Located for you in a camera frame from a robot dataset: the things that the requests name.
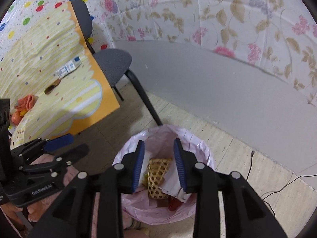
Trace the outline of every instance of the chair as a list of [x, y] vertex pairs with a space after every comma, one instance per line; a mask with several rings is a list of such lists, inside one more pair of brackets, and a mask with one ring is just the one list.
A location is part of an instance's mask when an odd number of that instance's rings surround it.
[[93, 31], [93, 25], [87, 6], [82, 0], [71, 0], [71, 3], [81, 31], [86, 40], [87, 47], [92, 53], [96, 62], [99, 64], [110, 86], [116, 91], [120, 99], [123, 101], [123, 97], [115, 85], [123, 75], [126, 75], [138, 92], [145, 106], [148, 108], [156, 124], [162, 125], [162, 121], [160, 120], [148, 96], [146, 95], [145, 90], [141, 86], [135, 74], [129, 69], [132, 62], [132, 56], [126, 51], [115, 48], [101, 50], [96, 53], [87, 41]]

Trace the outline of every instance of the beige floor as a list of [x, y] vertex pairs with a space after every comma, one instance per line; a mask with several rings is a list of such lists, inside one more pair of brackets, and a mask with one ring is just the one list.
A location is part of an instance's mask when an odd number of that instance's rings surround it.
[[[155, 126], [151, 115], [130, 84], [123, 87], [121, 93], [125, 100], [121, 102], [120, 109], [75, 137], [72, 146], [85, 142], [91, 149], [90, 154], [76, 164], [77, 169], [90, 174], [103, 171], [112, 164], [116, 152], [131, 135]], [[157, 96], [149, 94], [149, 98], [163, 123], [184, 127], [207, 142], [213, 151], [217, 171], [227, 174], [237, 170], [246, 178], [252, 148]], [[295, 174], [263, 154], [254, 154], [249, 183], [260, 196], [279, 190], [295, 178]], [[282, 192], [267, 198], [267, 202], [271, 204], [288, 237], [292, 238], [303, 228], [316, 208], [317, 192], [298, 179]], [[223, 207], [221, 216], [221, 234], [225, 237]], [[193, 223], [194, 217], [167, 225], [148, 226], [150, 238], [192, 237]]]

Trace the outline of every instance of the power cord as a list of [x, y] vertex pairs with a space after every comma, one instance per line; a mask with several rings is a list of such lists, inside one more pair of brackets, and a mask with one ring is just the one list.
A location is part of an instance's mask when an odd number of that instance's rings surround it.
[[[251, 168], [252, 168], [252, 158], [253, 158], [254, 153], [255, 153], [255, 152], [254, 152], [254, 150], [253, 150], [253, 151], [251, 152], [251, 163], [250, 163], [250, 168], [249, 168], [249, 172], [248, 172], [248, 175], [247, 175], [247, 179], [246, 179], [246, 180], [248, 180], [249, 175], [250, 175], [250, 172], [251, 172]], [[286, 184], [282, 189], [280, 189], [280, 190], [278, 190], [278, 191], [274, 191], [274, 192], [270, 193], [269, 195], [267, 195], [265, 198], [262, 199], [262, 201], [263, 201], [264, 203], [266, 203], [266, 204], [269, 205], [269, 207], [270, 207], [270, 209], [272, 210], [272, 212], [273, 212], [273, 214], [274, 214], [274, 217], [275, 217], [275, 212], [274, 212], [272, 206], [270, 205], [270, 203], [268, 203], [267, 201], [265, 201], [265, 199], [266, 199], [267, 197], [271, 196], [271, 195], [274, 194], [274, 193], [279, 193], [279, 192], [281, 192], [287, 185], [290, 185], [291, 183], [293, 183], [294, 181], [296, 181], [298, 178], [301, 178], [301, 177], [314, 177], [314, 176], [317, 176], [317, 175], [312, 175], [312, 176], [299, 176], [299, 177], [295, 178], [294, 180], [292, 180], [290, 183]]]

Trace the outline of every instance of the gray wall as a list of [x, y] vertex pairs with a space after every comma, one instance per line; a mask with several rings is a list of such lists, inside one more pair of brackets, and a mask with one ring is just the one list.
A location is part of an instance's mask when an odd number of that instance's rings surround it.
[[[290, 85], [190, 44], [120, 41], [115, 46], [131, 53], [131, 69], [148, 91], [295, 173], [317, 174], [317, 108]], [[304, 180], [317, 189], [317, 177]]]

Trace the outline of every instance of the pink trash bag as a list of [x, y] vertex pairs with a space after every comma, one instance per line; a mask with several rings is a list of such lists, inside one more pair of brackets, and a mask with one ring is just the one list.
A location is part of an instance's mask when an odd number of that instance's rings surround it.
[[[173, 143], [176, 138], [180, 138], [184, 150], [193, 152], [199, 162], [203, 162], [214, 169], [211, 151], [203, 140], [184, 128], [167, 124], [146, 129], [132, 136], [116, 155], [113, 165], [120, 163], [125, 154], [134, 152], [139, 140], [144, 141], [145, 150], [151, 154], [151, 158], [172, 158], [174, 160]], [[149, 225], [181, 221], [192, 216], [196, 210], [195, 194], [192, 194], [188, 201], [183, 203], [176, 211], [169, 211], [167, 207], [158, 207], [157, 200], [149, 198], [148, 190], [140, 185], [140, 182], [137, 192], [132, 195], [122, 194], [121, 199], [123, 212]]]

